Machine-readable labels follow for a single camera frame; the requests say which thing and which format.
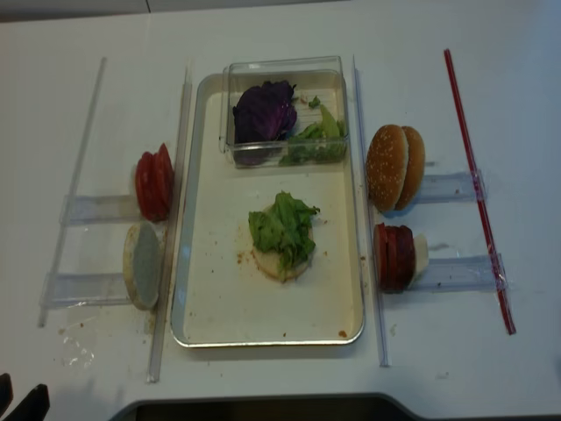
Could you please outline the brown bun half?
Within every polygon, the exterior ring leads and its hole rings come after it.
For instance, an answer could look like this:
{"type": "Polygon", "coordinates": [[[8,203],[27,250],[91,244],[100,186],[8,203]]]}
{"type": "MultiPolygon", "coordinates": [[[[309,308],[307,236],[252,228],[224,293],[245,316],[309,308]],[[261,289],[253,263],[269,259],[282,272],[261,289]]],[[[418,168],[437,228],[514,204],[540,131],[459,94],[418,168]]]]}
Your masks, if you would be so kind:
{"type": "Polygon", "coordinates": [[[404,210],[415,198],[425,168],[425,147],[421,134],[411,126],[403,126],[402,130],[408,142],[408,164],[401,195],[395,205],[398,211],[404,210]]]}

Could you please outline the pale bread slice back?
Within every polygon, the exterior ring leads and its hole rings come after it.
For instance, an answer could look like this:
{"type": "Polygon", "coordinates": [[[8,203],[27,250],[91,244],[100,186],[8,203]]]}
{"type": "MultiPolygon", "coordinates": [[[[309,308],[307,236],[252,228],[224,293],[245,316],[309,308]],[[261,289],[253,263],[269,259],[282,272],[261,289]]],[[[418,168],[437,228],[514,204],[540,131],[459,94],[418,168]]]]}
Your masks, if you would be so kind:
{"type": "Polygon", "coordinates": [[[135,223],[129,228],[125,237],[123,251],[123,277],[125,287],[132,304],[139,309],[141,308],[141,303],[139,301],[137,287],[134,282],[133,257],[135,247],[138,243],[140,229],[141,223],[135,223]]]}

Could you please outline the clear rail far left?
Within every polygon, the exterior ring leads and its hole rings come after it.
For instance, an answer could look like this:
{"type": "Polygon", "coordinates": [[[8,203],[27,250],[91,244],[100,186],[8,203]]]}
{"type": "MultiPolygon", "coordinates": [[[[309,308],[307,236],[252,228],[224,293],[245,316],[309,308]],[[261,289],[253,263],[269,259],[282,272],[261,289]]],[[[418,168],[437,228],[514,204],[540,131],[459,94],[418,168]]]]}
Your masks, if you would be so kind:
{"type": "Polygon", "coordinates": [[[50,302],[52,300],[52,297],[53,297],[55,280],[56,280],[56,277],[59,273],[62,253],[63,253],[64,246],[65,246],[65,243],[66,243],[67,227],[68,227],[68,223],[69,223],[69,219],[70,219],[70,213],[71,213],[71,210],[73,209],[74,203],[75,203],[75,195],[76,195],[76,191],[77,191],[79,181],[80,181],[80,177],[81,177],[81,173],[82,173],[83,162],[84,162],[84,158],[85,158],[85,155],[86,155],[86,152],[87,152],[87,147],[88,147],[89,138],[90,138],[90,134],[91,134],[91,130],[92,130],[92,125],[93,125],[94,120],[95,120],[96,107],[97,107],[98,99],[99,99],[102,84],[103,84],[103,77],[104,77],[105,69],[106,69],[106,66],[107,66],[107,61],[108,61],[108,58],[106,56],[102,57],[102,59],[100,60],[99,68],[98,68],[97,74],[96,74],[96,80],[95,80],[93,92],[92,92],[92,95],[91,95],[91,98],[90,98],[90,101],[89,101],[88,113],[87,113],[87,117],[86,117],[86,120],[85,120],[83,131],[82,131],[82,138],[81,138],[80,146],[79,146],[79,149],[78,149],[78,154],[77,154],[77,157],[76,157],[76,161],[75,161],[71,181],[70,181],[70,184],[69,184],[68,192],[65,195],[66,200],[64,201],[64,203],[62,204],[62,207],[61,207],[61,214],[60,214],[60,220],[59,220],[60,229],[59,229],[59,232],[58,232],[56,245],[55,245],[55,248],[54,248],[53,260],[52,260],[51,266],[50,266],[50,268],[49,268],[49,270],[46,274],[46,278],[44,280],[44,285],[43,285],[43,290],[42,290],[42,296],[41,296],[40,301],[39,301],[40,312],[39,312],[39,318],[38,318],[38,322],[37,322],[38,328],[44,328],[46,326],[46,323],[47,323],[47,317],[48,317],[48,312],[49,312],[49,304],[50,304],[50,302]]]}

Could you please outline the purple cabbage leaf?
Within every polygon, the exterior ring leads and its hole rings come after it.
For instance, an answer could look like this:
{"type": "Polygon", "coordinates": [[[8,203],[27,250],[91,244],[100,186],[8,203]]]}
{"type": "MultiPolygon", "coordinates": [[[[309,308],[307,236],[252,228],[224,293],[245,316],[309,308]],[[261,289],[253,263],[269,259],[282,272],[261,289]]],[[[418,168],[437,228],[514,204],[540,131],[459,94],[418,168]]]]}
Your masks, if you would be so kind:
{"type": "Polygon", "coordinates": [[[247,89],[232,108],[234,144],[247,146],[284,141],[297,120],[294,89],[287,80],[265,81],[247,89]]]}

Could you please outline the pale bread slice front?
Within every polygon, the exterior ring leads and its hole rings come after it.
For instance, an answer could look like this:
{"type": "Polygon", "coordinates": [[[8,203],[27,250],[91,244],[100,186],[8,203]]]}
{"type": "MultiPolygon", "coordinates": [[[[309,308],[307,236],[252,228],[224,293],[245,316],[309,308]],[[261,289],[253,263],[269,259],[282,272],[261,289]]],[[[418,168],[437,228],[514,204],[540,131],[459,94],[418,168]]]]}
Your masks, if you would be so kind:
{"type": "Polygon", "coordinates": [[[160,243],[148,223],[138,225],[138,235],[132,250],[132,284],[135,305],[150,310],[159,297],[160,285],[160,243]]]}

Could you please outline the bottom bun slice on tray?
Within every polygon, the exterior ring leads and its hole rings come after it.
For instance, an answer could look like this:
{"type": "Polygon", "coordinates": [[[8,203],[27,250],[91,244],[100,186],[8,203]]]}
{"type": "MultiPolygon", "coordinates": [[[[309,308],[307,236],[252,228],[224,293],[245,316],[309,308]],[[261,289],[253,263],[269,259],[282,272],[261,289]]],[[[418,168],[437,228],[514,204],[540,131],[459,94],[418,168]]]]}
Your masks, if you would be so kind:
{"type": "Polygon", "coordinates": [[[250,213],[248,223],[253,255],[262,271],[284,282],[306,270],[316,250],[310,219],[287,226],[258,211],[250,213]]]}

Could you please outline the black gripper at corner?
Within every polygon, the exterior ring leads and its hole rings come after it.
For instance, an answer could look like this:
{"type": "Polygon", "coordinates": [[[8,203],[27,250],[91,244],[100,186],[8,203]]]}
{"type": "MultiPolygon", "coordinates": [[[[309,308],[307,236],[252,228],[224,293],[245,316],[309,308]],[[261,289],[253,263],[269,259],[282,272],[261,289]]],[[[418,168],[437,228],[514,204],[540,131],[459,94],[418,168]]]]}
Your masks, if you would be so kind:
{"type": "MultiPolygon", "coordinates": [[[[0,415],[10,408],[13,401],[13,387],[8,373],[1,375],[0,415]]],[[[43,421],[50,409],[48,387],[39,384],[33,388],[17,406],[4,417],[13,421],[43,421]]]]}

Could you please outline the clear rail left of tray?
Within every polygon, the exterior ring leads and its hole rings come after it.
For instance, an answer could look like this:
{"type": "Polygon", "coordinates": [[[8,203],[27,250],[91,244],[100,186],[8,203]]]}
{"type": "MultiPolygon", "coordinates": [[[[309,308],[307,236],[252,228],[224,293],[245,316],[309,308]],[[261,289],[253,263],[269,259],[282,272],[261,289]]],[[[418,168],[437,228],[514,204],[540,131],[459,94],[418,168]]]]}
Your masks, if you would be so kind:
{"type": "Polygon", "coordinates": [[[156,306],[150,358],[147,368],[146,382],[151,384],[157,383],[160,380],[160,368],[166,336],[167,305],[169,301],[170,287],[172,284],[174,247],[177,236],[177,227],[181,222],[181,217],[179,216],[181,210],[181,185],[183,180],[188,136],[193,66],[194,61],[192,59],[188,59],[182,84],[180,119],[175,149],[174,190],[172,194],[169,219],[167,222],[167,236],[162,257],[159,300],[156,306]]]}

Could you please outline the green lettuce in container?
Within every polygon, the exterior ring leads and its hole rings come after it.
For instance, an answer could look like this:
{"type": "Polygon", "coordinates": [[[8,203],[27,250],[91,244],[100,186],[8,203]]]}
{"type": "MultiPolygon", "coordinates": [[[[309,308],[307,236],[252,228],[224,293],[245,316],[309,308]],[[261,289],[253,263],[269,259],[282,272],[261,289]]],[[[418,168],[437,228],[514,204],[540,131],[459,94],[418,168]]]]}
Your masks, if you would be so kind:
{"type": "Polygon", "coordinates": [[[279,160],[280,166],[333,163],[344,158],[344,121],[336,120],[317,96],[308,102],[308,106],[311,110],[320,111],[322,119],[288,139],[287,151],[279,160]]]}

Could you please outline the middle meat patty slice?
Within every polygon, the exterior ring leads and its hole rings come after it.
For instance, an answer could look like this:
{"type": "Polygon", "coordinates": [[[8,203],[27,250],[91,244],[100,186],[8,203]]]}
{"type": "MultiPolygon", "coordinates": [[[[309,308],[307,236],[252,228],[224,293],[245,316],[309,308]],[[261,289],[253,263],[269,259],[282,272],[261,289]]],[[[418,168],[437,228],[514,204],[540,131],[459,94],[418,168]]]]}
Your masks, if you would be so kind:
{"type": "Polygon", "coordinates": [[[397,243],[396,230],[393,226],[386,227],[387,232],[387,290],[391,293],[398,292],[397,284],[397,243]]]}

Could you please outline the back tomato slice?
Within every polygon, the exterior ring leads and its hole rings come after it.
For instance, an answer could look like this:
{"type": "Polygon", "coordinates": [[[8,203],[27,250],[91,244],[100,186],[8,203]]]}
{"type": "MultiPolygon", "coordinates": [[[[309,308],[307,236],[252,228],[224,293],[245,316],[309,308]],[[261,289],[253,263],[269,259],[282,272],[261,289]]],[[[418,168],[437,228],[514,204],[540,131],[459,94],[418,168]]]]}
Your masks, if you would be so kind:
{"type": "Polygon", "coordinates": [[[160,200],[165,206],[166,213],[169,213],[173,196],[174,169],[167,146],[164,143],[161,144],[159,151],[154,155],[154,166],[160,200]]]}

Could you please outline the green lettuce leaf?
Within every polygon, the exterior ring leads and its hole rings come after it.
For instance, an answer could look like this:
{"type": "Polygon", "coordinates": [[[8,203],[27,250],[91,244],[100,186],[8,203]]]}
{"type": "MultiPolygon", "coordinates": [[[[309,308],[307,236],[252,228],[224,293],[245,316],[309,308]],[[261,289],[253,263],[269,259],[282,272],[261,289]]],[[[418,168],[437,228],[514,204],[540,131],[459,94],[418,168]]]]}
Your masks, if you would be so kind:
{"type": "Polygon", "coordinates": [[[279,280],[303,272],[316,249],[312,218],[319,212],[285,191],[264,210],[251,211],[248,224],[259,267],[279,280]]]}

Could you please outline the tomato slice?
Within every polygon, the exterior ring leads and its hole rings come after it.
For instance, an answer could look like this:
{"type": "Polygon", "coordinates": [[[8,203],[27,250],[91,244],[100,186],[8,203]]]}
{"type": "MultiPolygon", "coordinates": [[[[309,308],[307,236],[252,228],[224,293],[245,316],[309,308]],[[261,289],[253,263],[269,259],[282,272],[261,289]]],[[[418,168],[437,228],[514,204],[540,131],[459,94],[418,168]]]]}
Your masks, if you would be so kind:
{"type": "Polygon", "coordinates": [[[154,166],[160,200],[165,206],[166,213],[169,213],[173,196],[174,169],[167,146],[164,143],[161,144],[159,151],[154,155],[154,166]]]}
{"type": "Polygon", "coordinates": [[[138,206],[144,218],[152,222],[159,221],[160,200],[153,179],[153,155],[149,152],[144,152],[138,160],[135,190],[138,206]]]}

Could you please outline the white metal tray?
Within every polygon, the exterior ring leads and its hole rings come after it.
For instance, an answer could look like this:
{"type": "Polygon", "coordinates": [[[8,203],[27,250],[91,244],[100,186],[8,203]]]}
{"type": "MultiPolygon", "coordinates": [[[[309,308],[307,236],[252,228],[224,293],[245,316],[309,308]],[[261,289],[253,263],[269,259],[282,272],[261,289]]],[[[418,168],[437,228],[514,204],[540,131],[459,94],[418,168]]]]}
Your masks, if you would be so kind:
{"type": "Polygon", "coordinates": [[[171,326],[185,347],[343,345],[363,331],[352,159],[238,169],[219,151],[221,75],[198,86],[171,326]],[[261,271],[248,215],[286,191],[320,209],[316,249],[295,280],[261,271]]]}

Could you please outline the front tomato slice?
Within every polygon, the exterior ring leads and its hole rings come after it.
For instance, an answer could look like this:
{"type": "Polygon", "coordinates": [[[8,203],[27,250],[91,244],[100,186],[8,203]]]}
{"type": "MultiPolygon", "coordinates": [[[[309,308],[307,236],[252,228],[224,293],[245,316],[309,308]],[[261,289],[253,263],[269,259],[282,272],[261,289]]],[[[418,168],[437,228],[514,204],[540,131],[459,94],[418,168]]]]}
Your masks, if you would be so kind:
{"type": "Polygon", "coordinates": [[[149,152],[144,152],[138,160],[135,190],[138,206],[144,218],[152,222],[159,221],[160,200],[153,179],[153,155],[149,152]]]}

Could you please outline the white cheese block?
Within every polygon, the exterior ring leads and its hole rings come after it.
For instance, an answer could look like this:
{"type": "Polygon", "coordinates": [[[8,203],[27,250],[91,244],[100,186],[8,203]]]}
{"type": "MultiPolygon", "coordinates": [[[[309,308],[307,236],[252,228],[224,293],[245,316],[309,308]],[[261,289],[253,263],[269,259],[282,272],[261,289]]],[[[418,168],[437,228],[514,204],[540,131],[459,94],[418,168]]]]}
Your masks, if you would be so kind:
{"type": "Polygon", "coordinates": [[[415,271],[413,275],[413,282],[422,274],[422,272],[429,265],[429,248],[428,241],[424,234],[420,233],[414,236],[414,251],[415,251],[415,271]]]}

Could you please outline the pale bread slice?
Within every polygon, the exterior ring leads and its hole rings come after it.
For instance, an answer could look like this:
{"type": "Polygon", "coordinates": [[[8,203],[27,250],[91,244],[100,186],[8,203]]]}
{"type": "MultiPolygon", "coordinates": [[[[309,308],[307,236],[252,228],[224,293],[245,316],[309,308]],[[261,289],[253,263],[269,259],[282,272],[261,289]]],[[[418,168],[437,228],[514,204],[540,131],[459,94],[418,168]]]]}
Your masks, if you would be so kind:
{"type": "Polygon", "coordinates": [[[132,250],[132,284],[135,305],[150,310],[159,297],[160,285],[160,243],[148,223],[138,225],[138,235],[132,250]]]}
{"type": "Polygon", "coordinates": [[[133,257],[135,247],[138,243],[140,229],[141,223],[135,223],[129,228],[125,237],[123,251],[123,277],[125,287],[132,304],[139,309],[141,308],[141,303],[139,301],[137,287],[134,282],[133,257]]]}

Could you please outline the front meat patty slice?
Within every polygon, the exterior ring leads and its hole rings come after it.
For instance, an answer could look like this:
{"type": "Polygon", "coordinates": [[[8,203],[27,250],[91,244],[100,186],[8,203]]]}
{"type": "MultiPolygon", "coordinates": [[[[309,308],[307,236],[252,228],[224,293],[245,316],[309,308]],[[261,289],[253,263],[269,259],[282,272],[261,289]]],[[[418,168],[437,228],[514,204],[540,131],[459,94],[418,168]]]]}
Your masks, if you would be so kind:
{"type": "Polygon", "coordinates": [[[377,268],[377,279],[380,290],[387,281],[387,233],[383,223],[377,224],[373,231],[373,247],[377,268]]]}

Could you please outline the back meat patty slice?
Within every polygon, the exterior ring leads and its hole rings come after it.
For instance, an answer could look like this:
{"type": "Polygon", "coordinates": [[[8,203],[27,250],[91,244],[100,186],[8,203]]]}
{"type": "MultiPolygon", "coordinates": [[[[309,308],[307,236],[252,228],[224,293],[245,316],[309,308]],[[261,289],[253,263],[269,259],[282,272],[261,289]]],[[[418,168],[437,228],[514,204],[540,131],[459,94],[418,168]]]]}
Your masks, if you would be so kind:
{"type": "Polygon", "coordinates": [[[406,289],[415,272],[415,247],[412,231],[405,225],[397,228],[397,285],[399,290],[406,289]]]}

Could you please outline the sesame bun top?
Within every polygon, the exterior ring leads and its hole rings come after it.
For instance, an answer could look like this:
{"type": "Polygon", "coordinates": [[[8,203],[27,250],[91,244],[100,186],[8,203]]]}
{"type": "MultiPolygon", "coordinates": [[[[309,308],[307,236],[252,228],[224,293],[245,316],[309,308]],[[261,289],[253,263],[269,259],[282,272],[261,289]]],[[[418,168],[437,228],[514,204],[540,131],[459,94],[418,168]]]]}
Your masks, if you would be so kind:
{"type": "Polygon", "coordinates": [[[383,125],[366,155],[368,196],[379,212],[392,211],[401,196],[408,166],[408,141],[398,125],[383,125]]]}

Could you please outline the meat patty slice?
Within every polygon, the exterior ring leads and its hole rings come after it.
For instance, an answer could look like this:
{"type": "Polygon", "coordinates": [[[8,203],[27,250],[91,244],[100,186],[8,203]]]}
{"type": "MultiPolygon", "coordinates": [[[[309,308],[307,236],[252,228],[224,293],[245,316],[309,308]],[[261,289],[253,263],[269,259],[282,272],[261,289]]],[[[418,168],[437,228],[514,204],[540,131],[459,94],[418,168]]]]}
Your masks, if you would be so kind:
{"type": "Polygon", "coordinates": [[[387,232],[387,290],[391,293],[398,292],[397,284],[397,243],[396,230],[393,226],[386,227],[387,232]]]}
{"type": "Polygon", "coordinates": [[[387,233],[383,223],[377,224],[373,231],[373,247],[377,268],[377,279],[380,290],[387,281],[387,233]]]}
{"type": "Polygon", "coordinates": [[[397,228],[397,285],[399,290],[406,289],[415,272],[415,247],[412,231],[405,225],[397,228]]]}

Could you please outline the clear plastic container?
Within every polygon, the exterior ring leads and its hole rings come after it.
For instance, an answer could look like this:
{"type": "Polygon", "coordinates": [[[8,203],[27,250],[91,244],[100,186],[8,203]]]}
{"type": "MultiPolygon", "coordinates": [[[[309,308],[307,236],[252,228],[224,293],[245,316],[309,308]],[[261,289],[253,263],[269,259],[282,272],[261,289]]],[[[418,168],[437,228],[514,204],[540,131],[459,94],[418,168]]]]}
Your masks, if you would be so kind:
{"type": "Polygon", "coordinates": [[[222,81],[219,148],[236,167],[344,159],[349,135],[340,57],[232,63],[222,81]]]}

